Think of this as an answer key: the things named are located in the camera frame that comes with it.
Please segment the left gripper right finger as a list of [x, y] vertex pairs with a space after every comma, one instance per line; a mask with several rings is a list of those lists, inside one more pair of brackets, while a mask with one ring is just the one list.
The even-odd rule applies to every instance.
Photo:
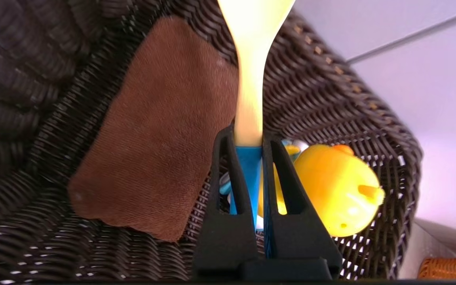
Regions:
[[336, 280], [342, 255], [281, 141], [264, 140], [265, 280]]

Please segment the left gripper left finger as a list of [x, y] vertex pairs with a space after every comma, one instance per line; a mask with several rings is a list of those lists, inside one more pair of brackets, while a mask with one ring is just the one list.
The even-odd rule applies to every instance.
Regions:
[[[220, 157], [227, 154], [237, 214], [220, 212]], [[258, 260], [255, 226], [246, 182], [236, 153], [233, 126], [214, 142], [210, 193], [192, 260], [194, 280], [250, 280], [250, 265]]]

